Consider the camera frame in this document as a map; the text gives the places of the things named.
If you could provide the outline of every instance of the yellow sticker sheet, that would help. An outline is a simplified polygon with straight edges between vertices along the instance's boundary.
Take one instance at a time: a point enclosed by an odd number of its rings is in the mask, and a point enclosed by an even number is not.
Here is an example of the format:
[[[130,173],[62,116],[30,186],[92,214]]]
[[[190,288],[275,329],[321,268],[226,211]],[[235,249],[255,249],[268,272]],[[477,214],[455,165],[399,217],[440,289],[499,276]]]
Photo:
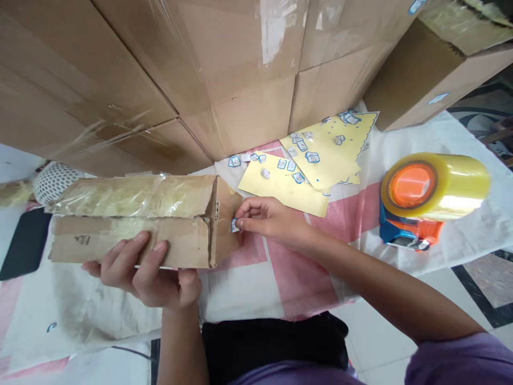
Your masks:
[[[377,112],[344,112],[280,139],[312,187],[324,191],[347,181],[374,126]]]
[[[324,218],[330,190],[316,191],[295,162],[256,151],[239,183],[239,189],[257,196],[272,196],[285,206]]]

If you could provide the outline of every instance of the black phone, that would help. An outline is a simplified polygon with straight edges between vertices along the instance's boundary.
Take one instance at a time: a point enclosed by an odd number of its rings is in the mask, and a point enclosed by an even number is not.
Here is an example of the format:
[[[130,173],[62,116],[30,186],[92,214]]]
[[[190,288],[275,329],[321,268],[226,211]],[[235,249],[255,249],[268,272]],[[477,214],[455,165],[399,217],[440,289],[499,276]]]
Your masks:
[[[39,268],[51,218],[52,214],[42,208],[21,215],[0,270],[0,281],[33,273]]]

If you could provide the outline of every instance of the clear tape roll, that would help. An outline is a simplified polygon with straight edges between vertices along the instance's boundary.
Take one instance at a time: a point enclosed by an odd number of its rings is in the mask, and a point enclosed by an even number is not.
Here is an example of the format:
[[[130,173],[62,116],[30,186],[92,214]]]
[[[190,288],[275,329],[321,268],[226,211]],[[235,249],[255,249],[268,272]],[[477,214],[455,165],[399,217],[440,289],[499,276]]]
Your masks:
[[[419,152],[398,161],[381,186],[384,206],[404,218],[445,222],[479,208],[490,175],[478,160],[464,155]]]

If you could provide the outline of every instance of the cardboard box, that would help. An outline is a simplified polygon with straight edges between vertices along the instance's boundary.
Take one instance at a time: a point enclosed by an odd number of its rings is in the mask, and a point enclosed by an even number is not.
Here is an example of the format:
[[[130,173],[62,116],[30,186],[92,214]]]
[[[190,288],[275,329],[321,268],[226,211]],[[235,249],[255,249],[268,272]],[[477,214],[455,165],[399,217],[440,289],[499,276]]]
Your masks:
[[[83,152],[62,153],[56,160],[92,175],[111,178],[150,172],[185,175],[213,165],[180,119],[131,133],[114,141],[90,144]]]
[[[312,0],[289,133],[355,107],[423,3]]]
[[[214,160],[287,134],[307,0],[92,0]]]
[[[57,218],[50,259],[101,261],[121,239],[148,230],[138,264],[158,240],[169,242],[162,266],[215,267],[241,246],[231,221],[242,202],[217,175],[81,179],[52,202]]]
[[[90,2],[0,10],[0,142],[54,159],[177,116]]]
[[[513,45],[470,56],[416,20],[365,93],[376,126],[392,130],[423,124],[513,63]]]

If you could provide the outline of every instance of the small cardboard box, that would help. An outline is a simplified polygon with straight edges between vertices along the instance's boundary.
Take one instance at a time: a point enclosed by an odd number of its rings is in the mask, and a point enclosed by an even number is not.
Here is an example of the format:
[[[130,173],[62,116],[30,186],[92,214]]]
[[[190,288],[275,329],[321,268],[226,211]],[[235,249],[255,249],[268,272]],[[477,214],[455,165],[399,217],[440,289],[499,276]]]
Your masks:
[[[388,57],[363,100],[369,111],[380,112],[376,126],[381,131],[420,125],[511,63],[511,43],[465,55],[417,19]]]
[[[163,266],[212,268],[241,246],[231,232],[241,202],[217,175],[80,179],[47,207],[64,215],[55,222],[50,259],[101,261],[119,240],[147,230],[150,241],[137,264],[166,240]]]

